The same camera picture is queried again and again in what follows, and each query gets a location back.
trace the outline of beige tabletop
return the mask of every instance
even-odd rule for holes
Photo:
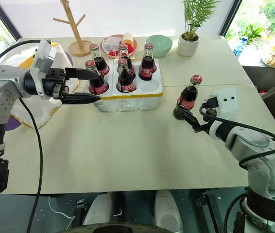
[[[209,94],[231,85],[199,89],[193,114]],[[252,84],[237,91],[237,121],[275,133],[275,121]],[[62,106],[40,129],[44,151],[42,193],[215,188],[247,185],[247,173],[222,141],[194,133],[172,111],[184,87],[165,87],[152,111],[100,113],[91,105]],[[39,150],[26,126],[5,135],[9,160],[5,193],[37,191]]]
[[[104,37],[83,39],[100,44]],[[131,58],[142,59],[146,39],[147,37],[135,37],[138,48]],[[201,36],[199,47],[193,57],[180,56],[176,52],[178,37],[172,36],[171,39],[173,46],[170,52],[165,57],[158,58],[164,86],[186,85],[193,74],[203,77],[202,85],[252,83],[222,36]],[[51,40],[61,44],[67,52],[69,52],[69,45],[75,41],[74,38],[51,38]],[[91,55],[74,56],[74,67],[85,68],[85,61],[89,59]]]

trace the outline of wooden coat stand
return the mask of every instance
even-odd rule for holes
[[[69,7],[69,1],[68,0],[60,0],[60,1],[64,7],[68,21],[58,19],[58,18],[53,18],[53,20],[61,22],[61,23],[67,23],[71,26],[74,36],[76,38],[76,42],[72,43],[69,46],[70,53],[72,55],[78,56],[78,57],[83,57],[83,56],[89,55],[91,53],[89,46],[92,43],[90,41],[81,40],[78,29],[77,29],[77,26],[81,23],[81,21],[83,21],[83,19],[86,17],[86,15],[84,14],[83,16],[81,16],[81,18],[77,21],[77,23],[75,23],[73,14]]]

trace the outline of white pot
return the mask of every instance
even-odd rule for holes
[[[196,41],[187,41],[182,38],[182,34],[178,38],[177,53],[183,57],[191,57],[195,54],[200,39]]]

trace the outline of floor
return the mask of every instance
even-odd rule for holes
[[[195,198],[192,198],[197,190],[172,190],[172,194],[178,206],[185,233],[214,233],[212,219],[208,208],[202,207],[199,212]],[[221,219],[223,220],[226,209],[231,201],[239,194],[244,193],[244,188],[221,188],[208,190],[205,194],[212,194],[216,199]],[[152,192],[131,191],[125,195],[125,218],[126,221],[141,224],[153,223]],[[86,199],[88,206],[91,205],[97,194],[65,194],[61,197],[51,198],[51,206],[54,210],[72,216],[76,202]],[[34,196],[0,194],[0,233],[24,233]],[[232,224],[238,205],[231,213],[228,226]],[[48,204],[48,197],[41,197],[33,221],[33,233],[55,233],[63,231],[69,224],[69,219],[54,213]]]

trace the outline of cola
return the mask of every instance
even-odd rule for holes
[[[124,58],[127,60],[130,75],[132,76],[132,79],[134,79],[136,77],[136,73],[134,72],[134,68],[132,66],[132,62],[128,54],[128,45],[124,43],[120,44],[118,49],[119,49],[119,59]]]
[[[139,68],[139,77],[142,80],[149,81],[156,70],[155,61],[153,57],[153,44],[146,43],[144,46],[143,60]]]
[[[91,50],[92,60],[95,62],[99,73],[104,77],[109,72],[109,66],[102,57],[99,46],[97,44],[91,44],[89,48]]]
[[[198,86],[202,81],[200,75],[193,75],[190,79],[190,84],[182,91],[181,96],[178,98],[173,115],[178,120],[184,120],[182,115],[183,110],[191,110],[198,96]]]
[[[86,61],[85,66],[87,70],[91,70],[99,75],[98,79],[89,80],[89,92],[94,95],[105,93],[108,90],[108,83],[104,80],[103,76],[100,75],[95,62],[92,60]]]
[[[116,88],[123,93],[133,92],[136,87],[133,84],[133,79],[128,68],[126,59],[121,58],[118,60],[119,75]]]

